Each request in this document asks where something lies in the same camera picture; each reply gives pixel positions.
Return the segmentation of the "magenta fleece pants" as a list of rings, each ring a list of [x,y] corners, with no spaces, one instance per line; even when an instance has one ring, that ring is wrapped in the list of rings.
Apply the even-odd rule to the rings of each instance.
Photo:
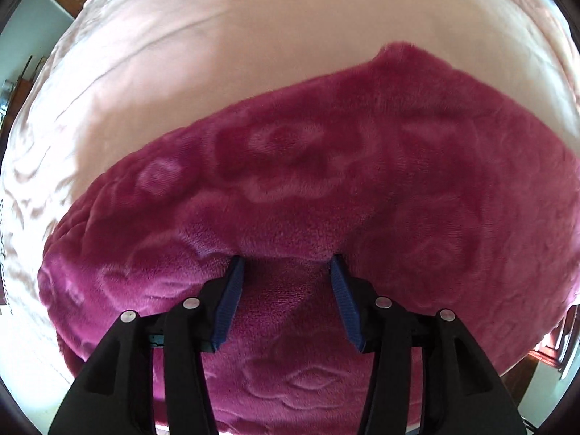
[[[372,361],[328,278],[454,310],[498,372],[579,290],[579,159],[525,108],[392,44],[372,61],[174,130],[99,176],[46,241],[39,295],[78,372],[123,311],[169,310],[247,263],[204,360],[220,430],[351,434]]]

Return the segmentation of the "wooden sideboard with clutter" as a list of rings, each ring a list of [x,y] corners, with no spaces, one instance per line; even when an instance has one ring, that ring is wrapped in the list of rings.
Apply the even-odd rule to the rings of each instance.
[[[28,98],[29,93],[32,90],[34,81],[38,77],[46,60],[47,57],[42,56],[38,60],[36,66],[34,67],[32,74],[30,76],[27,76],[26,71],[29,68],[29,64],[32,63],[32,57],[29,56],[29,60],[28,62],[26,62],[25,69],[23,69],[22,73],[19,75],[16,85],[12,90],[10,98],[8,100],[6,115],[2,122],[1,147],[6,146],[10,130],[14,125],[16,116],[19,114],[20,110],[22,109],[22,106],[24,105],[26,99]]]

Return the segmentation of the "pink bed cover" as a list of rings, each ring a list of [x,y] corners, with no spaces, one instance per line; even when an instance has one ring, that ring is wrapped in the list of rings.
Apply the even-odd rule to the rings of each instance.
[[[20,405],[53,415],[77,373],[38,272],[46,241],[99,176],[159,137],[392,44],[506,95],[579,159],[579,54],[551,0],[88,0],[42,68],[1,169],[2,375]]]

